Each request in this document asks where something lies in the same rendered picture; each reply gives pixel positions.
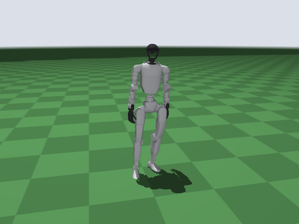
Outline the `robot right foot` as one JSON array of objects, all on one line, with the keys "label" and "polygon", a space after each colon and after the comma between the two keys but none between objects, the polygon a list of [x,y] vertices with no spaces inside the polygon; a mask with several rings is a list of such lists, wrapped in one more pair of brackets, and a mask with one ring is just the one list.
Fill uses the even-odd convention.
[{"label": "robot right foot", "polygon": [[135,167],[135,170],[134,170],[134,166],[133,166],[132,176],[133,176],[134,179],[138,179],[140,177],[139,170],[137,170],[136,167]]}]

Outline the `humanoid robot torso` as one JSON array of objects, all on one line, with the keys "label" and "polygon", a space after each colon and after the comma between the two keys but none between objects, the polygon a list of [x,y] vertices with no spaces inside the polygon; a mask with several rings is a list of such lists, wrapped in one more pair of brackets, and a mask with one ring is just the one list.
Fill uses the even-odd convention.
[{"label": "humanoid robot torso", "polygon": [[145,106],[145,113],[157,112],[157,101],[154,98],[154,95],[157,94],[160,85],[163,68],[162,65],[156,62],[156,64],[148,64],[148,62],[142,63],[142,69],[140,71],[140,86],[142,91],[148,94],[143,101]]}]

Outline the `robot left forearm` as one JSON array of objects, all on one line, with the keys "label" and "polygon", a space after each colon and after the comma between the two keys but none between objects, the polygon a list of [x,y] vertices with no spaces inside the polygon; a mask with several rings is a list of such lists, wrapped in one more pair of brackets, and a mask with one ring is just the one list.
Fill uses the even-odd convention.
[{"label": "robot left forearm", "polygon": [[[163,95],[164,95],[164,106],[166,106],[167,103],[169,103],[169,93],[170,93],[170,90],[168,91],[163,91]],[[170,103],[169,103],[170,104]]]}]

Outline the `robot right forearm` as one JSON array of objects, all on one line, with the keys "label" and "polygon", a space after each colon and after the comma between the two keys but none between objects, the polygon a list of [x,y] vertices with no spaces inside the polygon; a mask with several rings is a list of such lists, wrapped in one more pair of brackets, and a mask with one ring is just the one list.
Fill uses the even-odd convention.
[{"label": "robot right forearm", "polygon": [[128,99],[128,108],[131,109],[131,105],[135,103],[135,95],[136,92],[132,91],[132,84],[130,86],[130,91],[129,91],[129,99]]}]

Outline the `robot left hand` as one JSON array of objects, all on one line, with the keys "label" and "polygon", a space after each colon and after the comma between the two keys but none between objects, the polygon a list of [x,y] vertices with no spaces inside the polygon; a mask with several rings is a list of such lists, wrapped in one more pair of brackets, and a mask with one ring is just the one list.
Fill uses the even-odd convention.
[{"label": "robot left hand", "polygon": [[[168,116],[169,116],[169,110],[168,110],[168,108],[169,108],[169,103],[167,103],[166,106],[164,106],[164,107],[165,107],[166,110],[167,110],[167,118],[168,118]],[[166,118],[166,119],[167,119],[167,118]]]}]

